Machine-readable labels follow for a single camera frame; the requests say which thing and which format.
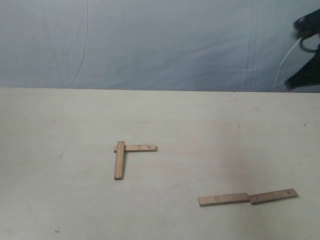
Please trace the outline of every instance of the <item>wire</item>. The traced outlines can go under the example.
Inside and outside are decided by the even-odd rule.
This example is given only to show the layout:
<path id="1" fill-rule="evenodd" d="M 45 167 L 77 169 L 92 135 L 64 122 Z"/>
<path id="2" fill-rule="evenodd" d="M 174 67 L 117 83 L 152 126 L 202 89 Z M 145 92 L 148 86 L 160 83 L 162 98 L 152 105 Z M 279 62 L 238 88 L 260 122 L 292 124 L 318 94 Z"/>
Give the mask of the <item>wire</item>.
<path id="1" fill-rule="evenodd" d="M 279 73 L 280 73 L 280 69 L 281 69 L 282 65 L 284 64 L 284 62 L 287 59 L 287 57 L 289 56 L 289 54 L 293 51 L 293 49 L 300 43 L 300 40 L 301 40 L 301 38 L 298 41 L 296 41 L 296 43 L 291 47 L 291 49 L 287 52 L 287 54 L 284 56 L 284 58 L 280 62 L 278 70 L 276 71 L 276 75 L 275 75 L 275 78 L 274 78 L 272 92 L 275 91 L 275 87 L 276 87 L 276 84 L 278 82 L 278 77 L 279 77 Z"/>

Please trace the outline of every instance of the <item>wooden stick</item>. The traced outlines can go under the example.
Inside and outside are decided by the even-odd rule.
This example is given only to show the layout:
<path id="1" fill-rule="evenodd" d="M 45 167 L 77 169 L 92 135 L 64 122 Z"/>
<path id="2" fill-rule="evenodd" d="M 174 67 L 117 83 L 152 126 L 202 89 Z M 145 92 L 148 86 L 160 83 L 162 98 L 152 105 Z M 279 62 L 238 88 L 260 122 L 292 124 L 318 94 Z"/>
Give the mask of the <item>wooden stick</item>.
<path id="1" fill-rule="evenodd" d="M 249 200 L 252 205 L 255 205 L 295 197 L 298 197 L 298 194 L 293 188 L 291 188 L 286 190 L 250 195 Z"/>
<path id="2" fill-rule="evenodd" d="M 124 168 L 125 142 L 118 141 L 115 157 L 114 180 L 121 180 Z"/>
<path id="3" fill-rule="evenodd" d="M 202 196 L 198 198 L 200 207 L 220 204 L 236 204 L 249 202 L 249 195 L 244 193 L 217 195 L 217 196 Z"/>
<path id="4" fill-rule="evenodd" d="M 118 146 L 114 146 L 113 151 L 117 152 Z M 125 145 L 124 146 L 125 152 L 156 152 L 157 146 L 156 145 Z"/>

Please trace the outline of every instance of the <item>wooden strip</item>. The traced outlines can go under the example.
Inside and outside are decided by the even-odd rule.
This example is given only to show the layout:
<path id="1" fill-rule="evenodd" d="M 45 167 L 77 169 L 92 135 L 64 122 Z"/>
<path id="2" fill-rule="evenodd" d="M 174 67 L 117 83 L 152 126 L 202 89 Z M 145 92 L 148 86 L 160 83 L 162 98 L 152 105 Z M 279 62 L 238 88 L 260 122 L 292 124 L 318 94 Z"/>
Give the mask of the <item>wooden strip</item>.
<path id="1" fill-rule="evenodd" d="M 249 195 L 244 192 L 217 196 L 201 196 L 198 200 L 200 207 L 219 204 L 236 204 L 249 202 Z"/>
<path id="2" fill-rule="evenodd" d="M 286 190 L 250 195 L 249 199 L 250 199 L 250 203 L 252 205 L 255 205 L 255 204 L 262 204 L 262 203 L 267 203 L 271 201 L 290 199 L 295 197 L 298 197 L 297 192 L 293 188 L 290 188 Z"/>
<path id="3" fill-rule="evenodd" d="M 124 168 L 125 142 L 118 141 L 115 157 L 114 180 L 121 180 Z"/>
<path id="4" fill-rule="evenodd" d="M 117 146 L 114 146 L 113 151 L 117 152 Z M 125 145 L 125 152 L 156 152 L 156 145 Z"/>

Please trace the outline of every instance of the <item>wooden plank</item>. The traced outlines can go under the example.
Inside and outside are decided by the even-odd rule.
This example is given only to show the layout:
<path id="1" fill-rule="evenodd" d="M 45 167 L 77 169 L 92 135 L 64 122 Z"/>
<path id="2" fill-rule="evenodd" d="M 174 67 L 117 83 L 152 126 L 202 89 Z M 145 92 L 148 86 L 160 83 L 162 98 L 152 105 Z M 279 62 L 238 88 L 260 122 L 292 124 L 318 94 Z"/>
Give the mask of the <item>wooden plank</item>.
<path id="1" fill-rule="evenodd" d="M 201 196 L 198 200 L 200 207 L 220 204 L 236 204 L 249 202 L 249 195 L 244 192 L 227 195 Z"/>
<path id="2" fill-rule="evenodd" d="M 117 147 L 114 146 L 113 151 L 117 152 Z M 156 152 L 157 146 L 156 145 L 125 145 L 124 146 L 125 152 Z"/>
<path id="3" fill-rule="evenodd" d="M 118 145 L 116 148 L 116 157 L 115 157 L 114 180 L 121 180 L 123 177 L 124 154 L 125 154 L 125 142 L 118 141 Z"/>
<path id="4" fill-rule="evenodd" d="M 252 205 L 255 205 L 295 197 L 298 197 L 297 192 L 293 188 L 290 188 L 280 191 L 272 191 L 256 195 L 250 195 L 249 200 Z"/>

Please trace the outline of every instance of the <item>black device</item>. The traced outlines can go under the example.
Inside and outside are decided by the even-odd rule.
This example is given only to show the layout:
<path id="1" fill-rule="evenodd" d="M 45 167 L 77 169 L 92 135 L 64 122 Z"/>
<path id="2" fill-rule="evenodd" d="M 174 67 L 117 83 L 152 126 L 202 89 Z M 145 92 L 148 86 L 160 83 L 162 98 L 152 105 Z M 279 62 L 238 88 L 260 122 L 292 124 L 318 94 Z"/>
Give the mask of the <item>black device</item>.
<path id="1" fill-rule="evenodd" d="M 284 82 L 289 91 L 298 87 L 320 85 L 320 45 L 313 50 L 303 44 L 308 38 L 320 36 L 320 9 L 299 18 L 293 23 L 293 27 L 296 37 L 300 39 L 300 48 L 315 54 L 295 75 Z"/>

